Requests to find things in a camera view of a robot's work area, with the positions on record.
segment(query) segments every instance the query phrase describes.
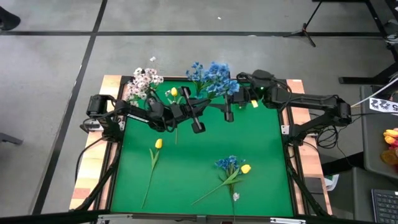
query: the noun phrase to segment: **green mat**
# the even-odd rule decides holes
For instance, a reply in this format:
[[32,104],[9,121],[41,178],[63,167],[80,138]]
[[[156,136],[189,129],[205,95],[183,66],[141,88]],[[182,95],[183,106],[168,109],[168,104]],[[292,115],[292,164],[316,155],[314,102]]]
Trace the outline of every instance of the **green mat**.
[[[158,94],[168,102],[164,92],[182,85],[195,91],[191,82],[165,81]],[[223,103],[223,98],[215,99],[217,102]],[[235,192],[240,194],[235,214],[291,217],[277,111],[262,105],[248,105],[245,109],[233,105],[233,112],[234,122],[227,123],[220,110],[207,107],[200,117],[206,131],[195,134],[192,121],[185,121],[178,126],[177,145],[175,133],[158,133],[144,123],[128,119],[111,211],[232,215],[227,186],[193,206],[191,203],[221,183],[218,176],[223,171],[215,167],[215,161],[235,155],[252,167],[250,173],[240,176],[244,181],[235,185]],[[141,209],[150,175],[148,148],[154,149],[158,138],[163,139],[163,148],[146,205]]]

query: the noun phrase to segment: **keyboard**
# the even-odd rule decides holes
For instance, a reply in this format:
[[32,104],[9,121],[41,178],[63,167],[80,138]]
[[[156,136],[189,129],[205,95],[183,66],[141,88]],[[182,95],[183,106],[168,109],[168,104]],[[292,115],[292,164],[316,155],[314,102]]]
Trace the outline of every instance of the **keyboard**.
[[372,189],[372,199],[377,223],[398,224],[398,192]]

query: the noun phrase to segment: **white sticker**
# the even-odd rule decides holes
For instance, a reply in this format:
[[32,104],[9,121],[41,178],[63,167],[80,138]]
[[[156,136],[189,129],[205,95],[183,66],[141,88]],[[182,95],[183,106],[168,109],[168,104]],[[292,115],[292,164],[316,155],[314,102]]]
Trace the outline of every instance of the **white sticker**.
[[147,121],[147,120],[145,120],[145,119],[142,119],[142,118],[139,118],[139,117],[137,117],[137,116],[134,116],[134,115],[131,115],[131,114],[127,114],[127,116],[128,116],[128,117],[130,117],[130,118],[132,118],[132,119],[136,119],[136,120],[139,120],[139,121],[142,121],[142,122],[148,123],[148,121]]
[[393,115],[398,116],[398,103],[392,101],[370,98],[369,108],[382,113],[396,113]]

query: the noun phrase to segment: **wooden frame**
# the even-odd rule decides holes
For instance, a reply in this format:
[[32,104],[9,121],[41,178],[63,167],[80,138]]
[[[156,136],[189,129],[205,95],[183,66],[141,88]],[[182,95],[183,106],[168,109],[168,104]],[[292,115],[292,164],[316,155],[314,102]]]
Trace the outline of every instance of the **wooden frame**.
[[[112,95],[113,97],[117,98],[121,77],[122,77],[121,75],[105,75],[99,93],[104,95]],[[291,87],[294,93],[304,93],[304,87],[301,80],[287,80],[287,84]],[[109,104],[108,111],[111,111],[112,109],[113,106]],[[302,124],[310,120],[310,114],[308,109],[292,108],[292,114],[293,114],[293,119],[297,124]],[[284,115],[284,123],[288,124],[286,110],[284,111],[283,115]],[[89,133],[86,146],[91,144],[95,140],[99,139],[100,137],[101,137],[101,132]],[[315,140],[313,138],[307,137],[305,141],[316,146]],[[111,147],[112,147],[111,156],[109,157],[108,164],[110,164],[111,161],[113,160],[113,155],[116,150],[115,144],[113,144]],[[78,178],[72,195],[70,209],[77,208],[77,206],[79,206],[84,201],[84,199],[90,194],[95,185],[98,183],[100,179],[102,164],[104,162],[105,149],[106,149],[106,142],[100,141],[97,144],[95,144],[91,149],[87,150],[84,153],[78,171]],[[289,152],[292,155],[293,149],[289,148]],[[323,193],[325,195],[327,212],[331,214],[330,201],[326,191],[325,181],[323,180],[322,167],[318,151],[316,151],[313,147],[304,144],[303,146],[299,147],[299,153],[300,153],[304,177],[317,177],[321,179]],[[295,159],[292,159],[292,163],[296,168]],[[298,213],[304,214],[305,210],[302,200],[302,194],[297,185],[296,184],[294,185],[295,185],[295,195],[296,195]],[[105,209],[106,207],[108,190],[109,190],[109,181],[104,186],[103,193],[101,195],[101,200],[99,202],[99,209]]]

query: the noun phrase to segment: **concrete floor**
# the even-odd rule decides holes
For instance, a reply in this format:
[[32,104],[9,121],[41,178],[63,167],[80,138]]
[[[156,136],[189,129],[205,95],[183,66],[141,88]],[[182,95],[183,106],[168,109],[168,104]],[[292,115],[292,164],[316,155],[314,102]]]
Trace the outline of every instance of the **concrete floor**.
[[[392,18],[383,1],[373,3],[382,22]],[[91,31],[100,5],[101,0],[0,0],[21,17],[16,30]],[[99,30],[290,32],[316,5],[310,0],[109,0]],[[377,32],[377,27],[365,4],[323,3],[308,30]],[[17,147],[0,144],[0,217],[30,212],[89,38],[0,35],[0,131],[24,139]],[[162,75],[184,75],[192,62],[214,60],[229,63],[232,74],[260,68],[278,78],[302,79],[307,93],[339,94],[355,103],[359,86],[340,85],[337,78],[371,77],[393,62],[380,38],[313,39],[317,48],[300,37],[97,37],[43,212],[68,210],[75,162],[86,142],[79,125],[105,74],[155,67]],[[149,61],[152,56],[155,62]],[[339,145],[347,155],[362,151],[360,122],[341,132]],[[320,152],[322,161],[343,156],[336,149]]]

